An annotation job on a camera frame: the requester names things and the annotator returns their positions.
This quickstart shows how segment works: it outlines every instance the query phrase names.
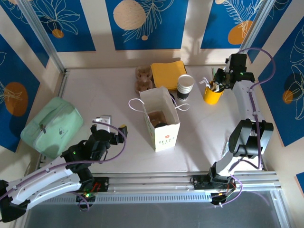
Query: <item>yellow pen holder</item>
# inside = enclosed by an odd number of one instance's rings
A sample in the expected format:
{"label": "yellow pen holder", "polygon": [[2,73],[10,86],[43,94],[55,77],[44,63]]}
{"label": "yellow pen holder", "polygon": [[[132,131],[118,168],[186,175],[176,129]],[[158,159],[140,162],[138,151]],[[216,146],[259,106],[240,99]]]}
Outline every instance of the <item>yellow pen holder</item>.
{"label": "yellow pen holder", "polygon": [[208,87],[205,89],[205,94],[203,96],[204,101],[209,105],[214,105],[219,101],[219,98],[223,95],[224,91],[216,93],[211,91]]}

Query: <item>green lunch bag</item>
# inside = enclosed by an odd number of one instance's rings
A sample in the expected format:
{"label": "green lunch bag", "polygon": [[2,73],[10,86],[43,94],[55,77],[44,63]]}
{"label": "green lunch bag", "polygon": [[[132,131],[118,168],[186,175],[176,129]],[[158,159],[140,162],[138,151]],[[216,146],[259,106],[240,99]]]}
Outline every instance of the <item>green lunch bag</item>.
{"label": "green lunch bag", "polygon": [[21,139],[49,157],[56,158],[83,124],[77,109],[54,97],[21,132]]}

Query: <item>stack of paper cups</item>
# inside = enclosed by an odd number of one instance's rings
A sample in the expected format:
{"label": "stack of paper cups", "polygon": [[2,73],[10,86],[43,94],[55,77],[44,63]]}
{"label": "stack of paper cups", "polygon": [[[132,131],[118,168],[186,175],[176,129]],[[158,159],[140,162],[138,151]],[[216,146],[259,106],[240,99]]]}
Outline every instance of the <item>stack of paper cups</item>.
{"label": "stack of paper cups", "polygon": [[194,85],[194,78],[190,75],[181,75],[177,81],[177,97],[185,101]]}

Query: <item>white paper bag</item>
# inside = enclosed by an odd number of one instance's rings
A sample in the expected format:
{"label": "white paper bag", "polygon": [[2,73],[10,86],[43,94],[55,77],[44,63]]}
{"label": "white paper bag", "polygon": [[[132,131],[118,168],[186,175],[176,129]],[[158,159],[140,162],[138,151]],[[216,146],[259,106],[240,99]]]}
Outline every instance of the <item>white paper bag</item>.
{"label": "white paper bag", "polygon": [[[161,88],[149,89],[147,91],[140,92],[140,97],[141,99],[131,99],[129,101],[129,106],[132,108],[130,105],[130,102],[132,100],[140,100],[142,102],[143,111],[136,110],[134,108],[132,109],[144,113],[144,119],[148,127],[148,131],[151,136],[155,151],[158,152],[174,147],[180,128],[180,120],[176,109],[180,109],[181,106],[189,104],[175,106],[172,102],[172,98],[168,92],[168,89],[163,86]],[[168,125],[157,128],[153,127],[148,114],[157,111],[163,112]]]}

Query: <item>bag handle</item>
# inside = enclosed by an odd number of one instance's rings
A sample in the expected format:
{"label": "bag handle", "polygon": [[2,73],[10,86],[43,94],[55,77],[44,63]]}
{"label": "bag handle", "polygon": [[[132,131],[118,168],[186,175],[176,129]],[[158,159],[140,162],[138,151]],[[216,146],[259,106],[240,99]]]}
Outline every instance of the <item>bag handle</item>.
{"label": "bag handle", "polygon": [[134,110],[134,111],[137,111],[137,112],[140,112],[140,113],[145,113],[144,111],[140,111],[140,110],[137,110],[137,109],[135,109],[135,108],[133,108],[132,106],[131,106],[131,104],[130,104],[130,102],[131,101],[133,101],[133,100],[139,100],[143,105],[144,105],[144,102],[141,100],[141,99],[139,99],[139,98],[133,98],[133,99],[131,99],[130,101],[129,101],[129,107],[132,109],[132,110]]}
{"label": "bag handle", "polygon": [[[189,110],[190,109],[190,104],[182,104],[182,105],[180,105],[180,106],[177,106],[177,104],[176,104],[176,102],[175,102],[175,100],[173,99],[173,97],[171,97],[171,99],[172,99],[172,101],[174,102],[174,104],[175,104],[175,106],[176,107],[174,107],[174,109],[179,109],[179,110],[181,110],[181,111],[187,111],[187,110]],[[189,108],[187,108],[187,109],[181,109],[180,107],[182,107],[183,105],[188,105],[189,106]]]}

